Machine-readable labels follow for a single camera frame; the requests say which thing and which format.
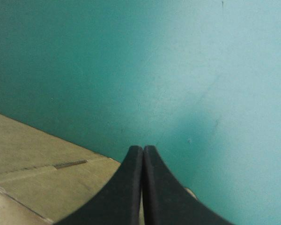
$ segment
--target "green painted wall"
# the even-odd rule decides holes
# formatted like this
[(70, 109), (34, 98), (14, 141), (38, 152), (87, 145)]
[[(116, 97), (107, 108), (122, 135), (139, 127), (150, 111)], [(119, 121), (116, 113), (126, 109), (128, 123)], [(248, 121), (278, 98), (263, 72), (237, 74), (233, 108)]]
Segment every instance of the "green painted wall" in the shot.
[(281, 225), (281, 0), (0, 0), (0, 113)]

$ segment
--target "teal wall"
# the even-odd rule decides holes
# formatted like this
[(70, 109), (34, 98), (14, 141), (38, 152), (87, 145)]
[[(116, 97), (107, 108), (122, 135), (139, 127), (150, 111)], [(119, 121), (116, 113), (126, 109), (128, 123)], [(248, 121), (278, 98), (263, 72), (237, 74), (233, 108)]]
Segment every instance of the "teal wall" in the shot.
[(0, 0), (0, 113), (281, 225), (281, 0)]

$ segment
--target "beige floor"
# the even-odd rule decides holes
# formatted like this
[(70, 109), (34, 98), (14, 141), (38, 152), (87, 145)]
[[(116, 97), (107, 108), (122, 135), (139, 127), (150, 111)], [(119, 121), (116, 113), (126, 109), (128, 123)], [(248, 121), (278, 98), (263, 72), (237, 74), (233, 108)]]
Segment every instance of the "beige floor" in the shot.
[(94, 196), (118, 167), (0, 115), (0, 225), (52, 224)]

